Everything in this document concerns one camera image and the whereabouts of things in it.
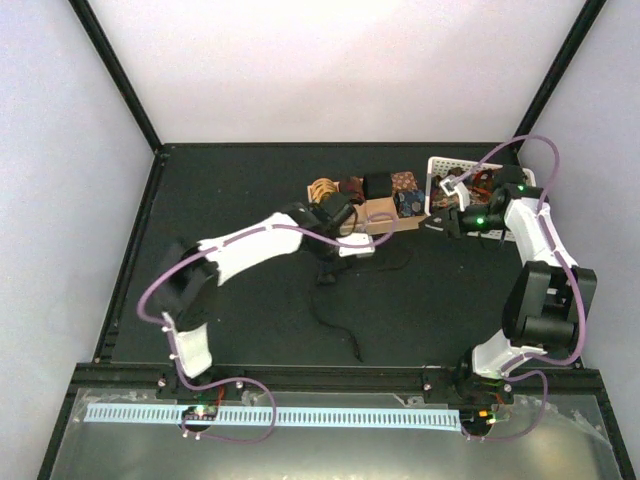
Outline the long black tie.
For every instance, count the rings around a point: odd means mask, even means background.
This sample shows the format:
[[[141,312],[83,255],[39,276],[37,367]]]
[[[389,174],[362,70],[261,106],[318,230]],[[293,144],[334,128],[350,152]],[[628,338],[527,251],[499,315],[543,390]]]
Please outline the long black tie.
[[[349,345],[351,355],[358,363],[363,363],[363,355],[357,334],[329,307],[321,295],[323,290],[336,287],[338,280],[344,276],[362,276],[399,271],[409,265],[414,257],[410,247],[396,246],[383,248],[379,253],[369,257],[348,257],[319,261],[318,270],[308,291],[308,308],[313,320],[321,327],[335,330],[340,338]]]

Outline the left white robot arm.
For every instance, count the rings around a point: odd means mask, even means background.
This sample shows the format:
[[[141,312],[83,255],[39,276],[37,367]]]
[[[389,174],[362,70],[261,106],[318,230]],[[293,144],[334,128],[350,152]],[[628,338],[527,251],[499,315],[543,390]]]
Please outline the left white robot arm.
[[[299,251],[329,266],[375,251],[365,231],[342,234],[356,215],[341,193],[308,204],[295,202],[244,229],[198,241],[146,288],[136,306],[138,317],[157,324],[167,335],[170,358],[181,372],[179,386],[193,399],[214,388],[208,320],[197,303],[240,273],[268,260]]]

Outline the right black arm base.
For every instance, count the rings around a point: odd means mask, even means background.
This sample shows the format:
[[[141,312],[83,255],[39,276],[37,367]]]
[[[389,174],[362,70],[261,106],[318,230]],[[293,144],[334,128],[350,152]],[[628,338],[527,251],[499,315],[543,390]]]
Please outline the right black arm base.
[[[421,372],[423,396],[430,403],[452,408],[512,404],[514,395],[504,380],[481,377],[453,367],[424,368]]]

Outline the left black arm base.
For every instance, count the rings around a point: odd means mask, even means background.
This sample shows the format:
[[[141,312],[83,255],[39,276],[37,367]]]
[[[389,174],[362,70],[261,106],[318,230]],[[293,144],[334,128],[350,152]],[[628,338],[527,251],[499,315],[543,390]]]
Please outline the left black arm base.
[[[180,380],[176,369],[163,370],[156,386],[156,397],[181,404],[239,401],[249,386],[243,370],[226,366],[214,366],[195,378],[185,379],[191,388]]]

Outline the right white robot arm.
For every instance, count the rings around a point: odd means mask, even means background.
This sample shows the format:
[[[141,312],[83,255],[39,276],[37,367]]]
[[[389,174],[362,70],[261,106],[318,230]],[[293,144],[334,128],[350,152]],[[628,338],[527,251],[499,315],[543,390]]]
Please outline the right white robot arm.
[[[522,269],[504,304],[501,327],[469,349],[454,374],[457,396],[476,403],[525,362],[552,363],[551,353],[567,352],[573,363],[586,343],[587,315],[597,277],[564,247],[551,218],[545,191],[523,169],[506,166],[473,176],[452,169],[427,176],[425,226],[460,239],[501,230],[515,241]]]

